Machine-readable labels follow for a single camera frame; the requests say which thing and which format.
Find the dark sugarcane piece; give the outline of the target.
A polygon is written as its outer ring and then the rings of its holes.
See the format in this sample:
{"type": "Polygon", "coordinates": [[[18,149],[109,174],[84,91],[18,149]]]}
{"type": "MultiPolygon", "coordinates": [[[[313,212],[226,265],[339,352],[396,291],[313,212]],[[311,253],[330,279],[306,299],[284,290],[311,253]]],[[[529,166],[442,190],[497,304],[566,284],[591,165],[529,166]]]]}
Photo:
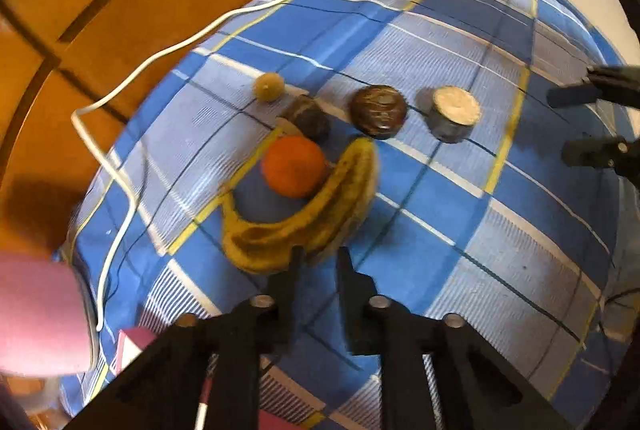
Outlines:
{"type": "Polygon", "coordinates": [[[277,117],[277,126],[289,135],[302,135],[314,142],[329,137],[331,124],[317,101],[299,96],[277,117]]]}

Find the pink electric kettle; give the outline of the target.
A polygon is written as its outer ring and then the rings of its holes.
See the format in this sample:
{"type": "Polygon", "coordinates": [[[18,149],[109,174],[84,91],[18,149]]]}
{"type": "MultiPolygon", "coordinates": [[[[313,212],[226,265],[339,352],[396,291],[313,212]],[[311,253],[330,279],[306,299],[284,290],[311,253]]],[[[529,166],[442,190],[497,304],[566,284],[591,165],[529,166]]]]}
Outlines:
{"type": "Polygon", "coordinates": [[[89,372],[98,359],[86,284],[63,262],[1,255],[1,370],[25,377],[89,372]]]}

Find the small tan round fruit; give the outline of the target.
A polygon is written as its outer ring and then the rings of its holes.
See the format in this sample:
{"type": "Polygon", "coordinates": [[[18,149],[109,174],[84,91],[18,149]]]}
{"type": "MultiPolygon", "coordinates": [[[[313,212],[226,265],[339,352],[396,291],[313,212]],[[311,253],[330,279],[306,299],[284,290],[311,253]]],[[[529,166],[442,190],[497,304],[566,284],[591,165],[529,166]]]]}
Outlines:
{"type": "Polygon", "coordinates": [[[257,101],[271,103],[285,93],[285,82],[278,73],[264,73],[254,80],[253,92],[257,101]]]}

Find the wide sugarcane stump piece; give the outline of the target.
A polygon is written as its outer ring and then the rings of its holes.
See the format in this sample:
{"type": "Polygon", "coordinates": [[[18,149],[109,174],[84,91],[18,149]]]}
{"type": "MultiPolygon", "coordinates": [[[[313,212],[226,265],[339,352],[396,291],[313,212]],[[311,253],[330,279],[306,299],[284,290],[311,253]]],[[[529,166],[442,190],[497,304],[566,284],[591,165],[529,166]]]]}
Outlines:
{"type": "Polygon", "coordinates": [[[480,103],[473,94],[459,87],[446,86],[433,92],[426,124],[439,141],[459,143],[469,137],[481,116],[480,103]]]}

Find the orange without stem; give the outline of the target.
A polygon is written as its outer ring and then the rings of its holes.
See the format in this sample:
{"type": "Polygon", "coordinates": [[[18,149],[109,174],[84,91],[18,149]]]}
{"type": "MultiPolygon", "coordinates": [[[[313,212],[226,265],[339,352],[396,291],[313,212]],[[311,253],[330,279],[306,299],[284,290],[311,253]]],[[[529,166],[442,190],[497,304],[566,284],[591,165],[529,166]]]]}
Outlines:
{"type": "Polygon", "coordinates": [[[329,163],[317,143],[300,135],[285,135],[268,147],[260,170],[273,192],[305,198],[322,186],[329,163]]]}

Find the pink and white tray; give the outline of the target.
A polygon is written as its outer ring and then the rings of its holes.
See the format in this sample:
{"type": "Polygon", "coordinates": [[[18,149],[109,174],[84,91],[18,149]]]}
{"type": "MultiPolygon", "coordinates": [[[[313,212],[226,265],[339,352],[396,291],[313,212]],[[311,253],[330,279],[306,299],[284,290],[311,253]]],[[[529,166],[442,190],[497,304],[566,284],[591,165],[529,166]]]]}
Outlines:
{"type": "MultiPolygon", "coordinates": [[[[115,356],[115,375],[119,375],[142,351],[156,338],[154,332],[148,328],[133,327],[121,329],[118,333],[117,350],[115,356]]],[[[198,404],[195,429],[204,428],[204,419],[208,410],[207,399],[212,387],[212,380],[206,379],[198,404]]],[[[282,418],[271,415],[264,410],[258,410],[259,430],[296,430],[297,426],[282,418]]]]}

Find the ripe spotted banana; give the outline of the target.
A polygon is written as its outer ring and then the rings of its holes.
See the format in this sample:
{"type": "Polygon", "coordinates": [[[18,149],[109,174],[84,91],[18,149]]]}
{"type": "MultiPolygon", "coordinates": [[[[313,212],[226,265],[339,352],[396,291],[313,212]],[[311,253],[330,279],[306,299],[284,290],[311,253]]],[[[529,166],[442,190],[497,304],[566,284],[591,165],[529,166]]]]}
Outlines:
{"type": "Polygon", "coordinates": [[[239,269],[273,274],[288,267],[292,250],[318,261],[337,251],[358,230],[378,188],[378,146],[369,138],[352,140],[320,191],[297,213],[276,223],[243,219],[232,190],[221,194],[224,255],[239,269]]]}

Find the blue plaid tablecloth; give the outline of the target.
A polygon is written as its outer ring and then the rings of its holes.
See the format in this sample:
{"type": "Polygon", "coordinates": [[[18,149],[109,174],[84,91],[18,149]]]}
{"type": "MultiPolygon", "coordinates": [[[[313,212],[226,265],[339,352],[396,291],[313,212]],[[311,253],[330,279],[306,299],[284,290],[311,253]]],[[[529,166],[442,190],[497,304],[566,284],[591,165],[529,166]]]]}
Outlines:
{"type": "Polygon", "coordinates": [[[584,426],[636,318],[636,298],[608,302],[631,268],[617,232],[632,192],[612,171],[565,166],[561,149],[632,129],[620,106],[553,111],[546,95],[590,65],[617,63],[613,47],[567,0],[262,1],[171,68],[115,142],[112,160],[140,198],[115,256],[126,195],[105,172],[89,187],[70,257],[92,287],[107,276],[104,326],[96,367],[62,382],[64,410],[79,413],[114,379],[121,329],[224,313],[262,288],[224,255],[215,195],[232,181],[254,222],[300,208],[259,171],[286,101],[259,103],[250,88],[275,72],[328,112],[331,161],[355,135],[349,94],[382,84],[405,97],[406,124],[378,143],[378,190],[348,243],[355,267],[413,312],[461,314],[584,426]],[[446,86],[482,109],[459,143],[426,124],[446,86]]]}

